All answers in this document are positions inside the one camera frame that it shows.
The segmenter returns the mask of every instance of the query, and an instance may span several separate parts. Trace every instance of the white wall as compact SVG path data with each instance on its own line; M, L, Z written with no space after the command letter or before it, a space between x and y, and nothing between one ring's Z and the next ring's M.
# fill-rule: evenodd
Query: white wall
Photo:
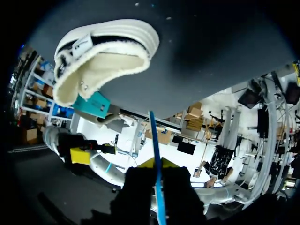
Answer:
M113 142L117 132L107 129L106 126L99 127L93 123L88 122L87 120L80 118L78 124L78 133L84 134L88 139L97 140L98 144L110 143ZM119 134L118 147L124 151L129 151L132 143L132 139L135 133L135 127L125 127L122 130L122 133ZM200 178L193 178L194 169L199 166L200 160L204 153L205 144L200 142L192 142L195 144L195 151L193 155L189 155L180 151L177 151L177 147L171 145L159 144L159 150L161 157L172 161L178 166L185 166L191 173L191 180L193 182L205 182L209 179L209 176L203 171ZM215 147L208 145L204 160L210 162L213 155ZM111 161L114 164L126 167L128 162L128 156L117 154L103 154L103 156ZM146 139L145 145L142 147L142 150L139 152L139 156L136 158L137 164L141 164L146 160L154 157L153 152L153 143L152 139ZM134 160L130 158L128 166L135 166Z

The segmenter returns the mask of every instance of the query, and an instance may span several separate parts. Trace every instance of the cable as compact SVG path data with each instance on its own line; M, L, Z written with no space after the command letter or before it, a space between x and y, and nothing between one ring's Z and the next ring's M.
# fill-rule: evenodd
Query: cable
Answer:
M227 208L224 204L222 204L223 209L225 209L226 211L236 211L241 206L243 206L243 204L240 204L237 207L230 209L230 208Z

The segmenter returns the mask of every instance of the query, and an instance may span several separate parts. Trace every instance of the sneaker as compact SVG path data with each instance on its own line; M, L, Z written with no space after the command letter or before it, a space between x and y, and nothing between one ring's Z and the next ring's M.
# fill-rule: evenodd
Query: sneaker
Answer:
M140 20L115 20L70 31L54 55L54 100L70 106L78 94L87 100L112 79L148 69L158 45L156 31Z

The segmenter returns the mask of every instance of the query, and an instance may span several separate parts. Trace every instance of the cardboard box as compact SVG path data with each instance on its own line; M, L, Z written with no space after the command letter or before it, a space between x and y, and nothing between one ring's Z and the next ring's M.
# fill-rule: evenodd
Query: cardboard box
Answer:
M53 97L53 88L50 87L50 86L48 86L48 85L45 85L45 86L44 86L44 89L43 89L43 93L44 93L45 95L48 95L48 96Z
M33 101L32 100L27 100L27 101L25 101L25 104L26 105L33 105Z
M145 127L145 130L150 130L151 129L151 124L149 122L142 122L142 126ZM157 131L160 131L160 132L164 132L165 131L165 128L164 127L156 127L156 130Z
M171 139L171 131L170 130L166 130L166 133L162 133L161 131L157 132L157 138L158 138L158 142L161 144L168 144L170 142ZM152 133L151 130L147 130L145 133L145 137L147 138L151 138L152 139Z
M26 143L36 144L38 142L37 133L38 133L38 130L36 128L30 129L30 130L24 130L24 133L23 133L24 144L26 144Z
M200 118L203 113L201 106L201 102L196 102L195 104L191 105L187 110L187 115L184 117L184 120L195 120Z
M45 108L47 106L47 102L45 100L37 99L35 105Z
M203 122L204 122L203 116L196 120L189 120L187 122L187 129L199 132L201 131Z
M45 122L45 118L46 116L43 114L39 114L38 118L37 118L37 124L43 125Z
M26 110L24 110L24 109L21 109L21 115L24 115L24 116L26 116L26 113L27 113L27 111Z
M38 85L38 83L34 83L32 89L35 90L35 91L39 90L39 85Z
M193 108L195 108L195 109L201 109L201 106L202 106L202 103L201 103L201 102L196 102L195 104L191 105L191 106L188 108L188 110L187 110L188 114L191 113L191 111L192 111Z
M30 113L30 118L32 118L33 120L37 120L39 118L39 114L32 112Z

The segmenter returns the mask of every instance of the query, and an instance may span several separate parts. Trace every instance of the floor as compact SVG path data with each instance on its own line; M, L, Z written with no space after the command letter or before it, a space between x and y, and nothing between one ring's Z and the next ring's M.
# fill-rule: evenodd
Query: floor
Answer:
M91 209L110 212L110 201L116 194L105 184L74 176L49 149L26 155L15 153L13 159L22 192L43 224L53 224L54 220L39 203L37 195L40 192L44 192L65 216L78 224L82 218L91 217ZM230 215L221 206L212 205L206 216L209 219L216 216L226 218Z

